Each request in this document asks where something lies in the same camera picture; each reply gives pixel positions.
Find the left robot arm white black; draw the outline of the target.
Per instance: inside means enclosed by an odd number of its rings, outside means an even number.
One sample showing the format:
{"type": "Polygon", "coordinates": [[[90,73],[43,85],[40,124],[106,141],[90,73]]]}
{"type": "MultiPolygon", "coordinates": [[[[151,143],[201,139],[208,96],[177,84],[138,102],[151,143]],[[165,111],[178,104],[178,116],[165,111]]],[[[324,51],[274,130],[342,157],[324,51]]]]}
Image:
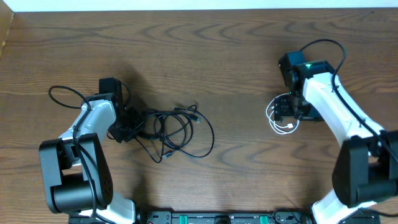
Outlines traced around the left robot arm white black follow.
{"type": "Polygon", "coordinates": [[[105,137],[128,142],[144,129],[144,118],[123,101],[125,85],[99,80],[99,92],[82,98],[74,123],[39,147],[45,199],[69,223],[136,223],[132,200],[116,193],[101,146],[105,137]]]}

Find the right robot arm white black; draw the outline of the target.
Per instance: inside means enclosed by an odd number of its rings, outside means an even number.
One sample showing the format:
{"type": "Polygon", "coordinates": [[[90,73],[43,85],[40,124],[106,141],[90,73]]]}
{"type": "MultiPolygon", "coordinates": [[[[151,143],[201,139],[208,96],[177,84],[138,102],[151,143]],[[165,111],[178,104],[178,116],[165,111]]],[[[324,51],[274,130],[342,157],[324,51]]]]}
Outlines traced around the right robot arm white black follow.
{"type": "Polygon", "coordinates": [[[285,118],[324,121],[340,153],[333,188],[311,206],[312,223],[365,223],[379,216],[370,207],[397,196],[397,132],[386,131],[350,97],[326,61],[308,62],[302,51],[279,60],[287,94],[277,96],[270,124],[281,134],[285,118]]]}

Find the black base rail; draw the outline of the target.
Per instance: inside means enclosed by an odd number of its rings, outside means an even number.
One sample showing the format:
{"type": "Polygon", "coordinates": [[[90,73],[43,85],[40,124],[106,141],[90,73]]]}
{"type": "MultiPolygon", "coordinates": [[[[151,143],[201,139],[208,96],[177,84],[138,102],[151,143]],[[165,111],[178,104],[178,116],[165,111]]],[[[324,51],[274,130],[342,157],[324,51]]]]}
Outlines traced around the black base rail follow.
{"type": "MultiPolygon", "coordinates": [[[[93,220],[83,217],[69,217],[68,224],[78,223],[117,223],[110,221],[102,216],[93,220]]],[[[298,210],[291,211],[289,209],[277,209],[276,212],[268,213],[173,213],[169,211],[153,211],[146,213],[139,213],[136,217],[135,223],[144,224],[315,224],[317,223],[311,214],[300,212],[298,210]]],[[[379,215],[355,215],[343,222],[338,223],[353,223],[353,224],[380,224],[381,219],[379,215]]]]}

